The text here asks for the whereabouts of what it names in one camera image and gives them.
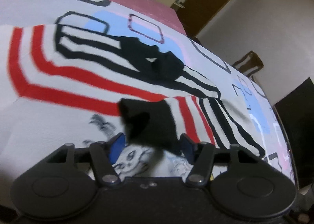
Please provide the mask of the red black striped white sweater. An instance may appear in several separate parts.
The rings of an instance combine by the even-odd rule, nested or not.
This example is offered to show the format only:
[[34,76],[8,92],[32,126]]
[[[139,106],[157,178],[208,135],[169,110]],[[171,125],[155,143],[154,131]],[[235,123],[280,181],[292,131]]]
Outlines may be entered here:
[[181,134],[265,155],[243,104],[221,99],[171,52],[65,24],[1,26],[1,181],[62,144],[119,132],[127,133],[114,164],[120,178],[187,176]]

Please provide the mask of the white patterned bed sheet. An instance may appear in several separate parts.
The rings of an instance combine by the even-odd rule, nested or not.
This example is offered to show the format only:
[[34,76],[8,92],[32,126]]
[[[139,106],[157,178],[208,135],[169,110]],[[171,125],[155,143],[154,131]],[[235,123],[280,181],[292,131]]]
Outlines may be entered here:
[[[138,38],[145,45],[158,47],[160,52],[173,53],[183,64],[211,81],[219,89],[221,99],[243,104],[265,150],[265,155],[258,157],[294,178],[285,139],[261,89],[210,51],[168,26],[109,0],[1,0],[1,26],[26,28],[50,24]],[[1,181],[2,196],[9,195],[15,179]]]

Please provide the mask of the wooden chair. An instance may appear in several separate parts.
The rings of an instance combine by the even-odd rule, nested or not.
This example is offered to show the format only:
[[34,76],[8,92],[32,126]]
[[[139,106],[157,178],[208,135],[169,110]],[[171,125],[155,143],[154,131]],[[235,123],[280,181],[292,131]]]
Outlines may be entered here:
[[256,52],[250,51],[240,60],[236,61],[232,67],[250,78],[259,72],[264,67],[264,64]]

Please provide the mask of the black television screen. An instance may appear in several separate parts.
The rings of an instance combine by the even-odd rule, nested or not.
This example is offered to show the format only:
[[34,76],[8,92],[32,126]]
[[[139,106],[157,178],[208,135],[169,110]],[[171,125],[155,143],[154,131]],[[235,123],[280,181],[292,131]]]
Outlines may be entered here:
[[308,78],[275,104],[301,188],[313,183],[313,101],[313,82]]

